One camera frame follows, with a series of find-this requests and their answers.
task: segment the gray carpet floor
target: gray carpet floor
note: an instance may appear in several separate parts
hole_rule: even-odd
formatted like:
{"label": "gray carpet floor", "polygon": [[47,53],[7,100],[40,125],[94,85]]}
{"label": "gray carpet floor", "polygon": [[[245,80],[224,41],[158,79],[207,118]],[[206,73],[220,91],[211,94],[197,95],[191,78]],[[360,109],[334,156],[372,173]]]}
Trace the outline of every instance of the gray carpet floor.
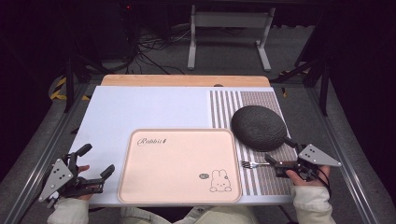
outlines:
{"label": "gray carpet floor", "polygon": [[[161,65],[170,74],[192,75],[242,75],[242,76],[267,76],[275,78],[282,71],[294,68],[294,63],[303,48],[313,27],[274,27],[271,29],[265,45],[272,71],[265,73],[262,69],[259,54],[255,48],[255,40],[260,39],[262,31],[248,30],[202,30],[198,32],[196,64],[193,71],[187,69],[189,53],[189,34],[183,38],[174,38],[177,42],[164,49],[141,48],[152,61]],[[155,65],[149,65],[148,60],[132,62],[128,72],[131,74],[158,74],[164,75],[164,71]],[[106,67],[119,65],[119,62],[106,62]],[[119,71],[125,74],[126,69]],[[100,76],[94,76],[87,89],[86,95],[92,95],[95,86],[100,84]],[[370,166],[359,142],[351,131],[347,119],[340,106],[337,96],[330,86],[328,96],[328,117],[325,118],[318,112],[318,88],[305,89],[296,84],[301,78],[294,77],[285,84],[275,84],[277,100],[286,120],[291,137],[300,143],[311,143],[328,154],[337,158],[334,151],[333,139],[329,136],[324,123],[331,124],[337,146],[341,148],[350,161],[351,167],[359,179],[362,189],[362,197],[356,197],[351,192],[351,186],[347,180],[350,178],[340,168],[333,168],[330,180],[332,182],[333,218],[337,223],[396,223],[395,207],[385,191],[384,186]],[[76,82],[77,88],[84,85]],[[283,95],[282,87],[286,88],[287,96]],[[64,127],[61,137],[57,139],[56,151],[52,160],[61,154],[67,153],[73,143],[73,130],[81,123],[89,101],[77,101],[74,106],[73,116]],[[15,202],[29,181],[37,162],[40,160],[44,149],[52,140],[52,134],[56,132],[60,120],[65,117],[65,101],[54,100],[51,109],[43,120],[41,126],[33,136],[31,142],[22,152],[7,177],[0,184],[0,221],[5,223],[9,213],[14,208]],[[38,189],[34,189],[32,195],[37,195]],[[361,207],[361,201],[367,201],[368,206]],[[295,220],[295,212],[292,204],[284,204],[285,209]],[[277,206],[255,206],[254,211],[261,223],[287,223],[288,220]],[[46,223],[47,217],[52,210],[46,208],[45,203],[35,202],[26,212],[21,223]],[[367,218],[367,213],[372,213],[374,218]],[[90,213],[90,223],[118,223],[120,218],[119,208],[106,208],[95,213]]]}

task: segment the rabbit drawing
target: rabbit drawing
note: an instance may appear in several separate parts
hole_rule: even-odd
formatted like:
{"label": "rabbit drawing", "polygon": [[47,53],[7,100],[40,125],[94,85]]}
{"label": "rabbit drawing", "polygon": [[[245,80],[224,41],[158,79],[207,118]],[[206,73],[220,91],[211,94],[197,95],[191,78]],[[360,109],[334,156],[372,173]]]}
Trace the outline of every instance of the rabbit drawing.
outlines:
{"label": "rabbit drawing", "polygon": [[214,170],[212,172],[212,187],[210,188],[210,191],[231,191],[230,180],[228,179],[227,172],[225,170]]}

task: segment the sleeve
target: sleeve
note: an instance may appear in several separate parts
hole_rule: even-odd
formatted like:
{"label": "sleeve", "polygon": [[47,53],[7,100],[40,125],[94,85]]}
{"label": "sleeve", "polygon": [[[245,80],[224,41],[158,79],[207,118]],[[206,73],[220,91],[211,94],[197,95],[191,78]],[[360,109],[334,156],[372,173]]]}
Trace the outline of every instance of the sleeve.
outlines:
{"label": "sleeve", "polygon": [[48,224],[87,224],[89,202],[79,199],[61,199],[55,204],[55,212],[47,219]]}
{"label": "sleeve", "polygon": [[326,188],[293,186],[291,195],[300,224],[335,223],[332,219],[332,206],[328,202],[330,196]]}

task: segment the table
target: table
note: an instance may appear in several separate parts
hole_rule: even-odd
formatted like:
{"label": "table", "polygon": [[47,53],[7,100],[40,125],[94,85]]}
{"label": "table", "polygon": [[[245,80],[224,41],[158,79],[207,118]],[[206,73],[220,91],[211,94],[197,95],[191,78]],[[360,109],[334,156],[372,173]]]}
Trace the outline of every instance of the table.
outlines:
{"label": "table", "polygon": [[[232,106],[231,103],[226,103],[228,102],[226,99],[230,99],[230,102],[236,99],[242,105],[249,105],[254,103],[254,99],[260,99],[254,104],[266,105],[281,116],[275,94],[266,77],[105,76],[102,85],[97,87],[92,96],[70,149],[70,152],[74,152],[87,143],[92,144],[92,150],[84,157],[78,158],[79,165],[91,166],[90,170],[84,172],[85,178],[97,178],[111,163],[116,166],[116,171],[105,183],[104,193],[93,195],[91,205],[107,207],[130,205],[121,203],[117,192],[131,131],[136,128],[153,127],[229,128],[227,125],[233,113],[231,107],[233,109],[237,107],[236,104]],[[210,106],[225,112],[210,113]],[[238,160],[263,160],[263,155],[247,150],[241,144],[236,145]],[[272,156],[283,160],[295,160],[297,157],[294,149],[285,144]],[[272,167],[262,169],[263,171],[240,168],[243,194],[240,200],[233,204],[291,203],[291,182],[288,179],[276,178]],[[149,206],[185,205],[162,203]]]}

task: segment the silver fork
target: silver fork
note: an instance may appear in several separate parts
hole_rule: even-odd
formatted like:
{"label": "silver fork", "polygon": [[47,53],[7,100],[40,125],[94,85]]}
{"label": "silver fork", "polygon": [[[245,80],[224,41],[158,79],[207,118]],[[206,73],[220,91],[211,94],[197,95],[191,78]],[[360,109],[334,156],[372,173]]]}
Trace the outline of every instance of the silver fork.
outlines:
{"label": "silver fork", "polygon": [[241,165],[247,169],[254,169],[261,166],[270,165],[269,162],[241,161]]}

